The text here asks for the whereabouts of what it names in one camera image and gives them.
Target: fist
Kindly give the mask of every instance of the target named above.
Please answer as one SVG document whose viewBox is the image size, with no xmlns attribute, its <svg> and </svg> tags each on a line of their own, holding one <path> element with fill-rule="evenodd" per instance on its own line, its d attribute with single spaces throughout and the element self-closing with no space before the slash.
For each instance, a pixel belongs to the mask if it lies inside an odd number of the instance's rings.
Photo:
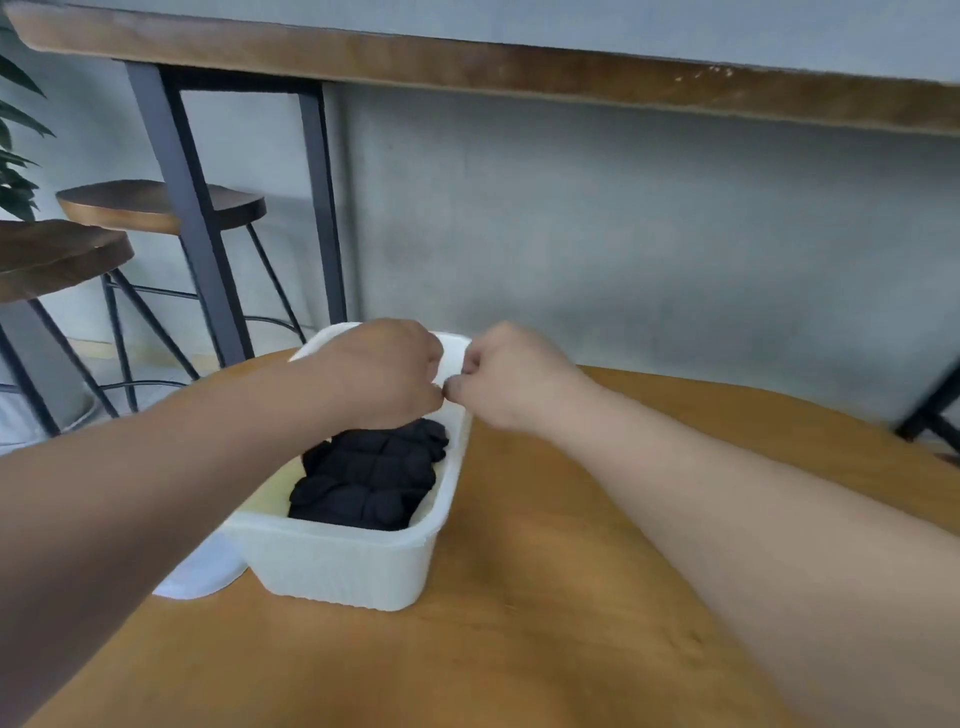
<svg viewBox="0 0 960 728">
<path fill-rule="evenodd" d="M 378 319 L 344 331 L 319 351 L 291 362 L 321 377 L 345 429 L 388 429 L 440 409 L 433 383 L 444 347 L 416 321 Z"/>
<path fill-rule="evenodd" d="M 489 425 L 536 434 L 550 405 L 585 383 L 587 376 L 549 341 L 504 323 L 473 340 L 463 373 L 446 381 L 444 394 Z"/>
</svg>

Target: round wooden seat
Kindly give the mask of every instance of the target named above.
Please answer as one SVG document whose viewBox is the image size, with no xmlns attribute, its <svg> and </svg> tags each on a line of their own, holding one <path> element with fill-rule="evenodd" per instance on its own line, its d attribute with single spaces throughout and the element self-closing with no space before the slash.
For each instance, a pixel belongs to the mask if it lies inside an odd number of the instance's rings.
<svg viewBox="0 0 960 728">
<path fill-rule="evenodd" d="M 267 214 L 263 195 L 208 185 L 220 230 L 240 228 Z M 84 225 L 121 231 L 180 234 L 167 185 L 153 180 L 113 180 L 57 193 L 67 218 Z"/>
<path fill-rule="evenodd" d="M 132 257 L 130 240 L 122 231 L 66 220 L 0 221 L 0 303 L 61 291 Z"/>
</svg>

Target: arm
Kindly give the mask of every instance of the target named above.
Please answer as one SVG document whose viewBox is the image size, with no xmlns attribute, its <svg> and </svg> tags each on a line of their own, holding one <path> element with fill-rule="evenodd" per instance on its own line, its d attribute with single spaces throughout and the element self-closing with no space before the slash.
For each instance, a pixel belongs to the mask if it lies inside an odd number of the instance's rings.
<svg viewBox="0 0 960 728">
<path fill-rule="evenodd" d="M 605 390 L 522 329 L 464 372 L 447 396 L 581 462 L 799 709 L 960 724 L 960 539 Z"/>
<path fill-rule="evenodd" d="M 442 354 L 419 324 L 364 324 L 0 459 L 0 725 L 36 710 L 282 464 L 440 407 Z"/>
</svg>

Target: black metal stool leg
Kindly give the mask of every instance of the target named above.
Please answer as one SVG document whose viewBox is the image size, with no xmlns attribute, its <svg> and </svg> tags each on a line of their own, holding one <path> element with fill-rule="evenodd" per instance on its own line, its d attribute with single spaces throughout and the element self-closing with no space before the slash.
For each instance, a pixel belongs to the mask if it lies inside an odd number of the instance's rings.
<svg viewBox="0 0 960 728">
<path fill-rule="evenodd" d="M 143 299 L 140 298 L 140 294 L 134 290 L 131 283 L 127 280 L 127 277 L 124 276 L 119 268 L 116 268 L 110 271 L 110 274 L 113 276 L 113 279 L 117 281 L 117 285 L 120 286 L 120 290 L 124 292 L 130 303 L 133 304 L 133 307 L 136 308 L 137 313 L 139 313 L 143 320 L 147 322 L 156 336 L 163 342 L 163 346 L 167 348 L 179 364 L 183 367 L 183 370 L 187 372 L 191 379 L 196 381 L 200 378 L 200 375 L 197 373 L 197 370 L 193 368 L 193 364 L 190 363 L 190 360 L 184 355 L 180 350 L 180 347 L 177 346 L 176 342 L 170 338 L 170 334 L 167 333 L 167 330 L 163 327 L 163 324 L 157 319 L 154 315 L 154 312 L 150 310 L 150 307 L 144 303 Z"/>
<path fill-rule="evenodd" d="M 270 276 L 270 281 L 274 285 L 276 294 L 280 296 L 280 302 L 283 303 L 283 310 L 287 312 L 287 317 L 290 319 L 290 323 L 293 324 L 294 328 L 297 330 L 297 336 L 300 337 L 300 342 L 302 344 L 306 344 L 306 336 L 303 335 L 303 329 L 300 328 L 300 322 L 297 321 L 297 317 L 294 315 L 294 309 L 291 308 L 290 302 L 287 301 L 287 295 L 283 292 L 283 286 L 280 285 L 279 278 L 276 277 L 274 266 L 270 264 L 270 260 L 267 258 L 267 252 L 263 250 L 263 246 L 260 245 L 260 238 L 257 237 L 256 231 L 253 229 L 253 225 L 250 223 L 247 223 L 247 232 L 250 234 L 250 240 L 253 241 L 253 246 L 256 248 L 257 254 L 260 256 L 260 262 L 262 262 L 263 267 L 267 269 L 267 275 Z"/>
<path fill-rule="evenodd" d="M 26 399 L 27 404 L 34 413 L 34 417 L 36 417 L 40 426 L 43 427 L 43 431 L 46 432 L 47 437 L 57 437 L 57 435 L 60 434 L 57 421 L 54 420 L 54 416 L 50 414 L 47 403 L 43 401 L 43 397 L 36 389 L 34 381 L 30 379 L 30 374 L 27 372 L 26 367 L 23 366 L 23 362 L 20 361 L 20 357 L 13 348 L 13 344 L 10 343 L 10 339 L 7 338 L 7 333 L 3 330 L 3 327 L 0 327 L 0 358 L 3 359 L 4 364 L 7 365 L 7 369 L 10 370 L 13 381 L 16 382 L 18 393 Z"/>
<path fill-rule="evenodd" d="M 110 284 L 109 273 L 100 276 L 100 282 L 104 285 L 104 298 L 107 300 L 107 313 L 110 317 L 110 328 L 113 329 L 113 343 L 117 348 L 117 358 L 120 359 L 120 374 L 124 382 L 133 381 L 133 372 L 130 368 L 130 358 L 127 356 L 127 342 L 123 337 L 123 326 L 120 324 L 120 312 L 117 310 L 117 296 Z M 127 406 L 131 412 L 139 412 L 140 408 L 136 402 L 136 392 L 133 387 L 126 387 L 124 394 L 127 396 Z"/>
<path fill-rule="evenodd" d="M 47 309 L 43 307 L 43 304 L 37 299 L 31 299 L 27 301 L 27 303 L 30 305 L 30 308 L 34 310 L 34 313 L 43 324 L 43 327 L 47 329 L 51 336 L 53 336 L 54 341 L 57 342 L 57 346 L 59 346 L 63 353 L 66 354 L 66 357 L 70 360 L 70 363 L 73 364 L 74 369 L 76 369 L 80 376 L 84 379 L 84 383 L 90 388 L 93 396 L 96 397 L 100 401 L 100 404 L 104 406 L 104 409 L 107 410 L 107 414 L 114 419 L 120 417 L 116 407 L 113 406 L 113 402 L 109 400 L 104 390 L 101 389 L 100 385 L 97 383 L 97 380 L 93 378 L 90 370 L 86 368 L 86 365 L 77 356 L 77 353 L 73 351 L 73 347 L 70 346 L 70 342 L 66 340 L 66 336 L 64 336 L 63 332 L 60 331 L 60 327 L 57 326 L 57 323 L 50 318 L 50 314 L 47 313 Z"/>
</svg>

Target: white plastic container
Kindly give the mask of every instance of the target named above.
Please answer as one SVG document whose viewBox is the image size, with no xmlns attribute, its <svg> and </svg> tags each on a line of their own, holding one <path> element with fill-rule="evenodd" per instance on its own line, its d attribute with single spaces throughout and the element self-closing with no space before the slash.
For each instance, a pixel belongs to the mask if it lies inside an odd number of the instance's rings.
<svg viewBox="0 0 960 728">
<path fill-rule="evenodd" d="M 338 324 L 317 333 L 292 358 L 315 352 L 356 324 Z M 444 358 L 436 382 L 460 374 L 469 339 L 437 333 Z M 303 477 L 300 459 L 291 461 L 231 515 L 223 530 L 253 573 L 276 595 L 302 596 L 393 612 L 417 601 L 430 568 L 437 533 L 446 522 L 467 451 L 471 416 L 444 402 L 428 416 L 446 427 L 450 444 L 437 466 L 437 484 L 402 531 L 313 523 L 286 517 L 288 498 Z"/>
</svg>

